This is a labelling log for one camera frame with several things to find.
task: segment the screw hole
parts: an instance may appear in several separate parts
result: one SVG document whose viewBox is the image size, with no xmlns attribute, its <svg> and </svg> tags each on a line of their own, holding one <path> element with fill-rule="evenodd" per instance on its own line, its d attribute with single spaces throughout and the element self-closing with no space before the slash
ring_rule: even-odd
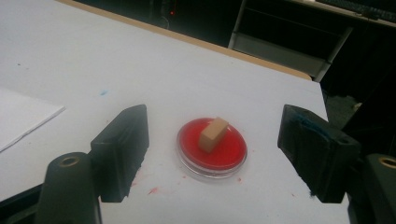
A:
<svg viewBox="0 0 396 224">
<path fill-rule="evenodd" d="M 64 158 L 59 165 L 61 167 L 69 167 L 69 166 L 73 166 L 75 164 L 77 164 L 79 162 L 79 158 L 78 157 L 67 157 Z"/>
<path fill-rule="evenodd" d="M 385 166 L 388 166 L 389 168 L 396 169 L 396 160 L 394 159 L 381 157 L 379 158 L 379 162 Z"/>
</svg>

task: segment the petri dish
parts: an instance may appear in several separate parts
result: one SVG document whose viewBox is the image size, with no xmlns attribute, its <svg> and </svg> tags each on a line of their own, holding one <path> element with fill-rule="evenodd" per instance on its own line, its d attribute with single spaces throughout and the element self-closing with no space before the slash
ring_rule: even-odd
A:
<svg viewBox="0 0 396 224">
<path fill-rule="evenodd" d="M 195 119 L 185 124 L 177 135 L 177 152 L 183 164 L 194 173 L 223 178 L 241 168 L 248 149 L 242 135 L 229 124 L 226 134 L 210 153 L 201 150 L 198 146 L 199 136 L 212 120 Z"/>
</svg>

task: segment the floor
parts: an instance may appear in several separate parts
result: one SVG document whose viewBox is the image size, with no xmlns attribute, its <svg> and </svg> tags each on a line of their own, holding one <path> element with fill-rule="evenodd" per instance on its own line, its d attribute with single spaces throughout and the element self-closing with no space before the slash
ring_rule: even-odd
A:
<svg viewBox="0 0 396 224">
<path fill-rule="evenodd" d="M 350 96 L 329 96 L 323 92 L 327 116 L 332 126 L 342 129 L 354 115 L 354 106 L 358 103 Z"/>
</svg>

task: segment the black plastic part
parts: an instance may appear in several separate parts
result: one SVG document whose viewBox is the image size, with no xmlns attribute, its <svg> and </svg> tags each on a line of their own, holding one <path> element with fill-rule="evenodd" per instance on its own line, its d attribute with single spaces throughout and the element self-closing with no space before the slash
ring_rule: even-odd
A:
<svg viewBox="0 0 396 224">
<path fill-rule="evenodd" d="M 104 203 L 120 203 L 129 190 L 149 147 L 145 105 L 123 110 L 91 141 L 98 193 Z"/>
<path fill-rule="evenodd" d="M 347 208 L 350 224 L 374 224 L 375 214 L 373 209 L 367 209 L 365 206 L 357 203 L 353 198 L 349 199 Z"/>
<path fill-rule="evenodd" d="M 82 152 L 62 155 L 49 164 L 35 224 L 102 223 L 91 167 L 91 158 Z"/>
<path fill-rule="evenodd" d="M 396 223 L 396 158 L 381 154 L 366 157 L 364 186 L 375 212 L 376 223 Z"/>
<path fill-rule="evenodd" d="M 33 223 L 41 185 L 0 202 L 0 223 Z"/>
<path fill-rule="evenodd" d="M 367 189 L 364 187 L 363 176 L 361 175 L 363 166 L 364 161 L 359 159 L 354 166 L 349 168 L 346 177 L 346 193 L 353 199 L 354 204 L 358 204 L 362 209 L 368 211 L 373 209 L 367 194 Z"/>
<path fill-rule="evenodd" d="M 313 112 L 285 105 L 277 145 L 323 203 L 340 203 L 361 145 Z"/>
</svg>

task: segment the cabinet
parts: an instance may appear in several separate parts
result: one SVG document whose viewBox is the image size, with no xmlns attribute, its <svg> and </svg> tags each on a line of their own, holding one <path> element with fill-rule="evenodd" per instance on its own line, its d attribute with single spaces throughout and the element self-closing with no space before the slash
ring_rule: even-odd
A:
<svg viewBox="0 0 396 224">
<path fill-rule="evenodd" d="M 128 18 L 156 23 L 162 0 L 75 0 Z"/>
<path fill-rule="evenodd" d="M 228 47 L 242 0 L 177 0 L 169 30 Z"/>
<path fill-rule="evenodd" d="M 230 47 L 306 72 L 329 94 L 364 102 L 396 76 L 393 26 L 302 4 L 246 0 Z"/>
</svg>

